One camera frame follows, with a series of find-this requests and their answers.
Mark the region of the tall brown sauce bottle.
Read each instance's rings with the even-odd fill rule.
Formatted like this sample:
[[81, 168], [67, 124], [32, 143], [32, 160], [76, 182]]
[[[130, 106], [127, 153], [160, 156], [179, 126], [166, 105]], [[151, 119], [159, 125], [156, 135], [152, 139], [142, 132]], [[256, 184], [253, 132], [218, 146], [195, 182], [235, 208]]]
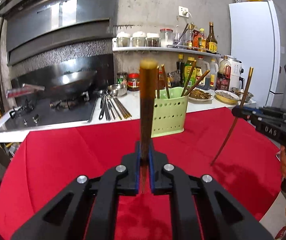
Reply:
[[214, 34], [214, 24], [209, 22], [209, 34], [206, 38], [206, 50], [210, 53], [216, 53], [218, 51], [218, 42]]

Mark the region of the steel wok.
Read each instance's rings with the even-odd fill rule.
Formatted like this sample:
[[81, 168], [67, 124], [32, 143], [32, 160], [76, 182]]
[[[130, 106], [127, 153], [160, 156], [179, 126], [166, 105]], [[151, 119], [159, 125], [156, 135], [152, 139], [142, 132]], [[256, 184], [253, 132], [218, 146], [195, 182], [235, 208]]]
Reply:
[[49, 98], [72, 98], [85, 92], [96, 76], [96, 70], [84, 70], [56, 77], [47, 86], [24, 83], [21, 88], [6, 90], [6, 98], [18, 98], [35, 93], [41, 93]]

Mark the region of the steel utensils on counter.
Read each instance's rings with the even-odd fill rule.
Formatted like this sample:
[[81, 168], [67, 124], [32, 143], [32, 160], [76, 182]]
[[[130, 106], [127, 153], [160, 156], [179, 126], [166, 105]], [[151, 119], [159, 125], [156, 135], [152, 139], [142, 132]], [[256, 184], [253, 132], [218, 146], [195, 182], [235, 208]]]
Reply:
[[118, 97], [110, 96], [107, 90], [99, 90], [99, 96], [101, 100], [99, 120], [102, 120], [103, 117], [107, 121], [126, 120], [132, 117]]

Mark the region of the white wall socket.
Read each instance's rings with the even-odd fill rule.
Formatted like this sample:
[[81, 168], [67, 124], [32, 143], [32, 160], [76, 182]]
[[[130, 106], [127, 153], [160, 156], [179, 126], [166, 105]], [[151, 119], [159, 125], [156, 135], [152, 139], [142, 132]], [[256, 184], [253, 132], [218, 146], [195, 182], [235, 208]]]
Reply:
[[189, 12], [188, 8], [182, 7], [182, 6], [178, 7], [178, 16], [179, 17], [189, 18], [189, 15], [190, 15], [190, 12]]

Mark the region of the steel bowl by jars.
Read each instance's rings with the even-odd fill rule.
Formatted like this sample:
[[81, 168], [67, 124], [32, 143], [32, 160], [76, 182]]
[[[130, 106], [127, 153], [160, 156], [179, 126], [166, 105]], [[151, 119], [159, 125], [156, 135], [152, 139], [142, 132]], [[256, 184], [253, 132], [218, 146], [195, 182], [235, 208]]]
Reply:
[[113, 97], [122, 97], [127, 94], [125, 84], [114, 84], [107, 87], [108, 94]]

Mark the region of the grey range hood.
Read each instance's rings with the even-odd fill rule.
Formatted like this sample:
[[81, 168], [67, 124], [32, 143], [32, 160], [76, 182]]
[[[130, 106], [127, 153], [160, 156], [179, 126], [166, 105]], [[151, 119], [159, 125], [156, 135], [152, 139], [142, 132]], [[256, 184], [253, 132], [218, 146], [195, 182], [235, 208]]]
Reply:
[[45, 51], [113, 36], [115, 0], [4, 0], [10, 66]]

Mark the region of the yellow bowl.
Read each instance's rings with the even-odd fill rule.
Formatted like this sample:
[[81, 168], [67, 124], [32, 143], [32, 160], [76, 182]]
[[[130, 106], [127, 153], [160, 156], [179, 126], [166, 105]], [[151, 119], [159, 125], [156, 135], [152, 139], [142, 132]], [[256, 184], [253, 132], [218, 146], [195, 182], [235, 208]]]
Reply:
[[216, 90], [215, 98], [229, 105], [236, 105], [240, 100], [239, 96], [226, 90]]

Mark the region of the plate of food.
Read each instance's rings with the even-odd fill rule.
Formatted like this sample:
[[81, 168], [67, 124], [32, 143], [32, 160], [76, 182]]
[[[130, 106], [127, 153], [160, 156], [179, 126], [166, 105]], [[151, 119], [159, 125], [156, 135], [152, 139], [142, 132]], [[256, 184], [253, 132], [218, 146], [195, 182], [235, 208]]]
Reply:
[[200, 89], [194, 89], [189, 94], [189, 100], [192, 102], [208, 102], [213, 99], [213, 96], [208, 93], [204, 92]]

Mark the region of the white rice cooker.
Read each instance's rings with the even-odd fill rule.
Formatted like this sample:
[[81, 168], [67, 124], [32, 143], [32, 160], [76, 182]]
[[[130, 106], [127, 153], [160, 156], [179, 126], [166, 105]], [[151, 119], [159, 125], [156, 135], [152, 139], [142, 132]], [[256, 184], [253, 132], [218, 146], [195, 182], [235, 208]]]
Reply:
[[231, 91], [232, 88], [243, 89], [245, 79], [242, 77], [242, 74], [244, 73], [244, 69], [242, 68], [242, 62], [231, 55], [226, 55], [226, 58], [231, 64], [229, 90]]

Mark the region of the small steel bowl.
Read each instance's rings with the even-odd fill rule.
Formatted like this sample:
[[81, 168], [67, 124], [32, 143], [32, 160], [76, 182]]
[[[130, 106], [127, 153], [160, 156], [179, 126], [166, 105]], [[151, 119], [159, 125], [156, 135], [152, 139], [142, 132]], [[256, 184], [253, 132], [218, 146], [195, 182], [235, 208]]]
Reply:
[[[243, 95], [244, 95], [244, 90], [243, 90], [243, 89], [233, 87], [233, 88], [231, 89], [231, 91], [232, 91], [234, 94], [238, 95], [239, 98], [240, 98], [240, 100], [243, 98]], [[254, 95], [253, 95], [252, 93], [247, 92], [245, 102], [248, 103], [248, 102], [251, 100], [251, 98], [253, 98], [253, 97], [254, 97]]]

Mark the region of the black gas stove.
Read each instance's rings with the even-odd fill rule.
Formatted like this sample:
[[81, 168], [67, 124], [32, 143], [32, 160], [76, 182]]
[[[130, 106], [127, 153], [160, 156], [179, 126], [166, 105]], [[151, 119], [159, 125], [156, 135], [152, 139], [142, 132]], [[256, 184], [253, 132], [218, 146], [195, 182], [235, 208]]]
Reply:
[[9, 111], [9, 119], [0, 127], [0, 133], [91, 122], [96, 102], [97, 96], [88, 97], [86, 93], [71, 100], [26, 100], [23, 106]]

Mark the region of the green label bottle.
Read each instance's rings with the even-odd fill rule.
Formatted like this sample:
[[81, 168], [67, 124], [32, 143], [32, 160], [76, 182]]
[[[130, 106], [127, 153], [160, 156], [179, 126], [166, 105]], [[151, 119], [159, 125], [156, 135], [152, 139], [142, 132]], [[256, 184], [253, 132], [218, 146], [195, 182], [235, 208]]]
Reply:
[[184, 84], [187, 88], [194, 85], [196, 80], [196, 67], [192, 69], [192, 66], [196, 66], [196, 60], [194, 57], [188, 57], [184, 66]]

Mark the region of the green utensil holder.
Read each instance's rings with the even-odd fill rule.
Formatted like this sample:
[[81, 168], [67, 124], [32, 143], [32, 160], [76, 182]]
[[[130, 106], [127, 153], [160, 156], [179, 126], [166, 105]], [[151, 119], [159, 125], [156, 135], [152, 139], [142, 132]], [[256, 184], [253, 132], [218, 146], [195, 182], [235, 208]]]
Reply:
[[162, 137], [182, 133], [186, 117], [188, 97], [181, 96], [183, 87], [160, 90], [160, 98], [154, 100], [151, 137]]

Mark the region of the red lid sauce jar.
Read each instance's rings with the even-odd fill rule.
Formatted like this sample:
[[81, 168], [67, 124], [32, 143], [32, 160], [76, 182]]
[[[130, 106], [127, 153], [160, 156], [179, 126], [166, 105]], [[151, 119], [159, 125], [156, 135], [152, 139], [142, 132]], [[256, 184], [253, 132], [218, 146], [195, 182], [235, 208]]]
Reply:
[[138, 73], [129, 73], [127, 76], [127, 89], [129, 91], [138, 91], [140, 89], [140, 80]]

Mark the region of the white refrigerator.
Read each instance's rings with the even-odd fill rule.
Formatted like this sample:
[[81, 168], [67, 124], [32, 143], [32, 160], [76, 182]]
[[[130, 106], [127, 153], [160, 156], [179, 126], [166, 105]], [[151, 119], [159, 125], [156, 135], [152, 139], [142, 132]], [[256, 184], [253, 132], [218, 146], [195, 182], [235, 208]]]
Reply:
[[242, 62], [245, 77], [253, 75], [249, 91], [257, 106], [280, 107], [280, 31], [274, 2], [240, 2], [229, 5], [231, 55]]

